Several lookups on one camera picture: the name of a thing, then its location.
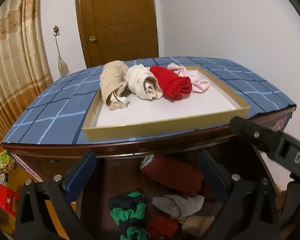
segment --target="blue clamp pad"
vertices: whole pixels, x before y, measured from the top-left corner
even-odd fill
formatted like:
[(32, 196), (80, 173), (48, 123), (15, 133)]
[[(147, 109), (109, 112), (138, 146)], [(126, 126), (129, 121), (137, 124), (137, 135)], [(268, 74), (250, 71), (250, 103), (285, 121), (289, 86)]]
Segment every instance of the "blue clamp pad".
[(233, 187), (230, 174), (226, 168), (218, 164), (206, 150), (198, 154), (198, 166), (203, 178), (211, 187), (216, 200), (226, 203)]
[(87, 152), (64, 176), (61, 187), (67, 203), (76, 201), (97, 165), (94, 152)]

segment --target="dresser drawer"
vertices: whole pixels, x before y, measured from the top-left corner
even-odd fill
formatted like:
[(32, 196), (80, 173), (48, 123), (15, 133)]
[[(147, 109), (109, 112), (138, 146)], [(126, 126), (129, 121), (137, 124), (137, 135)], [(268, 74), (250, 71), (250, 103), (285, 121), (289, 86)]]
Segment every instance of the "dresser drawer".
[(18, 155), (34, 172), (36, 172), (43, 180), (52, 179), (54, 175), (63, 175), (79, 159), (60, 159)]

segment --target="door frame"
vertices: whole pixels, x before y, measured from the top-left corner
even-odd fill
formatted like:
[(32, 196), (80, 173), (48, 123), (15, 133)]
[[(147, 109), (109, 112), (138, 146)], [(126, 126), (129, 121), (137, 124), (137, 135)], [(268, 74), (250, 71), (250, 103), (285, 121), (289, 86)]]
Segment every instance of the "door frame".
[[(152, 19), (152, 26), (154, 27), (155, 36), (157, 37), (157, 41), (158, 41), (155, 1), (150, 0), (150, 4), (153, 5), (153, 6), (151, 6), (151, 8), (152, 8), (151, 19)], [(87, 38), (85, 35), (85, 30), (84, 30), (81, 0), (75, 0), (75, 9), (76, 9), (76, 13), (77, 13), (78, 29), (79, 29), (79, 35), (80, 35), (80, 41), (81, 41), (84, 60), (86, 62), (87, 68), (90, 68), (90, 67), (93, 67), (93, 65), (92, 65), (92, 62), (90, 59), (90, 54), (89, 54), (89, 50), (88, 50), (88, 41), (87, 41)]]

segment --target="red cloth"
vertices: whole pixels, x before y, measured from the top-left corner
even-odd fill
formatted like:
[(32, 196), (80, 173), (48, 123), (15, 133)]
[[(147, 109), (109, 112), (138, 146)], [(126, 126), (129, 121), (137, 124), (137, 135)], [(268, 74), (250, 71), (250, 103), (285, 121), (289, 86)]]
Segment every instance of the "red cloth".
[(141, 172), (160, 184), (195, 197), (201, 188), (202, 173), (186, 163), (156, 156)]
[(151, 239), (160, 240), (172, 238), (178, 227), (176, 219), (172, 219), (166, 214), (157, 214), (151, 218), (146, 230), (149, 232)]
[(207, 182), (204, 179), (202, 180), (200, 195), (204, 196), (205, 201), (209, 201), (209, 202), (216, 202), (217, 201), (215, 199), (215, 196), (213, 194), (213, 191), (212, 191), (211, 187), (207, 184)]
[(191, 93), (192, 84), (189, 77), (179, 77), (172, 70), (160, 66), (152, 66), (150, 71), (158, 79), (159, 86), (166, 97), (180, 100), (182, 95)]

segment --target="clamp rivet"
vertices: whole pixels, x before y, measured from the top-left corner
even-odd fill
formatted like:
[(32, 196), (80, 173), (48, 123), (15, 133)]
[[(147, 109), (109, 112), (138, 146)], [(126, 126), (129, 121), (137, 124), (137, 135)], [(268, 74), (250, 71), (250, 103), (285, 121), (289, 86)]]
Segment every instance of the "clamp rivet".
[(56, 182), (60, 181), (61, 179), (62, 179), (62, 176), (60, 174), (57, 174), (53, 177), (53, 180)]
[(32, 183), (32, 179), (26, 179), (26, 180), (25, 180), (25, 184), (26, 184), (26, 185), (30, 185), (31, 183)]
[(262, 179), (261, 179), (261, 183), (262, 183), (263, 185), (268, 185), (268, 180), (267, 180), (266, 178), (262, 178)]
[(240, 175), (238, 175), (238, 174), (232, 174), (231, 178), (232, 178), (234, 181), (238, 181), (239, 179), (241, 179)]

